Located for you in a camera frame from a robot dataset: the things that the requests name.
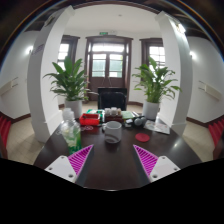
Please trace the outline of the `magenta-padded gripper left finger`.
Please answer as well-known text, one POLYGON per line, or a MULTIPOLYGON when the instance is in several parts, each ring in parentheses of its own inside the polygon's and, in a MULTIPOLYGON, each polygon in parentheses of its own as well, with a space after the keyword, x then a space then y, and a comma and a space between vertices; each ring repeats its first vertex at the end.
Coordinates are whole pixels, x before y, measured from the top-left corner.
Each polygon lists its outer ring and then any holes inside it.
POLYGON ((94 145, 89 145, 70 156, 61 155, 46 168, 46 171, 83 186, 87 175, 87 160, 93 148, 94 145))

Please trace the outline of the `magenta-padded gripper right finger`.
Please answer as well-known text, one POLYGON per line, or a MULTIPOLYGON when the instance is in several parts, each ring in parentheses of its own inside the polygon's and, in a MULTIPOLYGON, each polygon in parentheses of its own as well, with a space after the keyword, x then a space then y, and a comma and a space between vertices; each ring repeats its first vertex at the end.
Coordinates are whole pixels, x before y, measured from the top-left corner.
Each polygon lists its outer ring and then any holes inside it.
POLYGON ((134 145, 135 152, 150 182, 155 182, 180 170, 168 157, 157 157, 146 149, 134 145))

